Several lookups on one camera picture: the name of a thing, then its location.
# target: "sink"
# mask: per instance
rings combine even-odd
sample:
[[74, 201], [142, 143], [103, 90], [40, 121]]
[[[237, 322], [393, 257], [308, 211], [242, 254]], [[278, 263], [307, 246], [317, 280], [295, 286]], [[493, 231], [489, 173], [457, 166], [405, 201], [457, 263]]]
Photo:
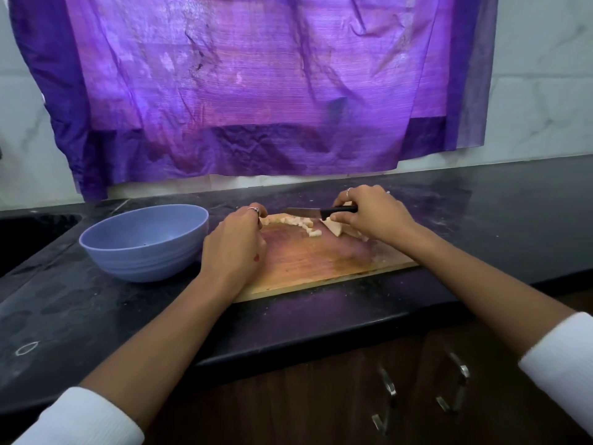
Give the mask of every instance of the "sink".
[[40, 214], [0, 219], [0, 277], [25, 262], [82, 220], [74, 214]]

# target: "wooden cutting board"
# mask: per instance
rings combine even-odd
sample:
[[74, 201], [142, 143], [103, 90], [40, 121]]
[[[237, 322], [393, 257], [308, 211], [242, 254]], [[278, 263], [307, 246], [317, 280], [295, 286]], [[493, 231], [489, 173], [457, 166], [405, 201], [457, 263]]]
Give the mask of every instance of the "wooden cutting board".
[[322, 230], [320, 237], [308, 237], [293, 225], [263, 226], [266, 261], [235, 303], [418, 265], [384, 243], [347, 234], [336, 237], [319, 220], [314, 222], [315, 229]]

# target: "knife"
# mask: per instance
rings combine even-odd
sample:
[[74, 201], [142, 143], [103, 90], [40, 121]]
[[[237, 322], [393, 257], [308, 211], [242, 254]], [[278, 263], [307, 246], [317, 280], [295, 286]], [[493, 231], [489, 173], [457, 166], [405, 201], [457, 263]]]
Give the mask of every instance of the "knife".
[[338, 206], [337, 208], [328, 209], [286, 208], [284, 212], [296, 217], [320, 218], [325, 220], [334, 212], [358, 212], [358, 206]]

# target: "cabinet handle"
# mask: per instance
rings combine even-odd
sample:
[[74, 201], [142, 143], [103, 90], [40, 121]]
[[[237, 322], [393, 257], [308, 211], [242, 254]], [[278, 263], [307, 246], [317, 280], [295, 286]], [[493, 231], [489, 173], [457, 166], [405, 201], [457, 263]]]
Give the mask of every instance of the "cabinet handle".
[[456, 365], [457, 370], [459, 370], [459, 382], [457, 383], [457, 390], [455, 392], [455, 399], [453, 400], [453, 405], [450, 406], [449, 403], [445, 401], [445, 399], [441, 396], [436, 397], [436, 402], [439, 403], [442, 410], [446, 413], [456, 414], [460, 411], [461, 405], [463, 404], [463, 398], [465, 397], [465, 390], [467, 389], [467, 383], [470, 380], [470, 369], [459, 359], [459, 357], [454, 353], [448, 353], [449, 359], [453, 361]]
[[389, 378], [389, 375], [387, 374], [384, 368], [379, 367], [379, 374], [381, 375], [383, 385], [385, 386], [385, 389], [387, 389], [387, 393], [389, 394], [389, 403], [387, 405], [387, 409], [385, 410], [385, 417], [383, 420], [377, 413], [371, 416], [371, 419], [375, 424], [377, 431], [379, 431], [382, 435], [387, 435], [389, 433], [389, 423], [391, 422], [393, 413], [396, 409], [397, 392], [395, 384], [393, 384], [391, 378]]

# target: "forearm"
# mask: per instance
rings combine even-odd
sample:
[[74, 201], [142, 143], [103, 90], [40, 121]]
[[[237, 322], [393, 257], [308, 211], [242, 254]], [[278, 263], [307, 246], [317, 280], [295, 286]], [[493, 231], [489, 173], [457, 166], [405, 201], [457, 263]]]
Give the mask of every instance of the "forearm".
[[447, 288], [523, 356], [573, 309], [461, 251], [419, 227], [400, 249]]
[[160, 315], [89, 374], [81, 386], [145, 429], [232, 300], [223, 284], [198, 276]]

